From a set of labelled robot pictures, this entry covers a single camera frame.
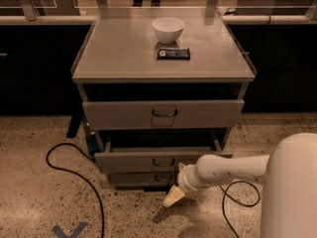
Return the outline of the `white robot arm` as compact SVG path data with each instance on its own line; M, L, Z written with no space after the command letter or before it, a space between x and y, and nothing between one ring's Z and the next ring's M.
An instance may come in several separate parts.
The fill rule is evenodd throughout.
M170 207L190 192L233 179L264 186L261 238L317 238L316 133L291 135L269 155L203 155L193 165L181 164L177 184L163 205Z

